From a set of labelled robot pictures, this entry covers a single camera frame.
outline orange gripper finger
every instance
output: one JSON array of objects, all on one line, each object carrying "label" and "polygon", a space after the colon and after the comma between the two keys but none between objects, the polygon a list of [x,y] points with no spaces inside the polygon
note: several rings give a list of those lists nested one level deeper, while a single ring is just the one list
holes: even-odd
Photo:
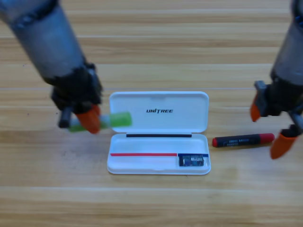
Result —
[{"label": "orange gripper finger", "polygon": [[86,113],[76,114],[81,125],[90,133],[97,134],[100,131],[100,119],[99,116],[101,110],[99,106],[93,105],[93,108]]},{"label": "orange gripper finger", "polygon": [[271,158],[277,159],[284,155],[292,147],[297,138],[298,137],[285,137],[280,134],[270,149]]},{"label": "orange gripper finger", "polygon": [[251,107],[250,107],[250,117],[253,122],[256,122],[261,117],[260,111],[259,111],[257,105],[255,104],[255,102],[257,100],[257,96],[258,95],[255,96],[254,101],[252,102]]}]

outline marker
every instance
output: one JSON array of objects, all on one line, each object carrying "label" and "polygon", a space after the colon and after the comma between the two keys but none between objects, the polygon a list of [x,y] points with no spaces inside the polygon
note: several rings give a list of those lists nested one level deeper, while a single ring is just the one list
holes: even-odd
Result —
[{"label": "marker", "polygon": [[215,137],[213,138],[213,146],[215,148],[235,147],[243,145],[271,143],[274,140],[275,136],[272,133]]},{"label": "marker", "polygon": [[[132,125],[132,117],[129,112],[112,113],[100,116],[100,128],[108,129],[114,127],[127,127]],[[72,119],[68,128],[70,132],[86,131],[78,119]]]}]

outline table surface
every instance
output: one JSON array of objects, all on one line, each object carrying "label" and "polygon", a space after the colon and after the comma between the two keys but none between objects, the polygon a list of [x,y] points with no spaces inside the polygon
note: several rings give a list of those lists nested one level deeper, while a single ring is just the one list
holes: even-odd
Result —
[{"label": "table surface", "polygon": [[[272,132],[286,114],[253,123],[255,80],[287,31],[287,0],[64,0],[104,103],[115,91],[204,91],[215,136]],[[0,24],[0,226],[301,227],[303,138],[283,158],[269,147],[215,149],[205,176],[111,175],[111,130],[56,127],[50,87]]]}]

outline red marker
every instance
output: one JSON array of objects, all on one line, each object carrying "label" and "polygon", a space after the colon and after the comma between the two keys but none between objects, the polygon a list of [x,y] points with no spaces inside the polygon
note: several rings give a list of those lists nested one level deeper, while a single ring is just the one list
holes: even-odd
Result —
[{"label": "red marker", "polygon": [[213,138],[213,146],[216,148],[235,147],[243,145],[271,143],[274,140],[275,136],[272,133],[215,137]]}]

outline white plastic case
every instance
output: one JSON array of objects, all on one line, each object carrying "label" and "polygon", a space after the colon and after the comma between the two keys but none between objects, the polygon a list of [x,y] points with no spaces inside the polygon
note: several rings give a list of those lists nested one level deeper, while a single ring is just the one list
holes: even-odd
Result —
[{"label": "white plastic case", "polygon": [[[205,175],[211,170],[204,92],[116,92],[111,113],[129,111],[133,124],[114,128],[107,159],[113,174]],[[203,166],[179,166],[181,155],[202,155]]]}]

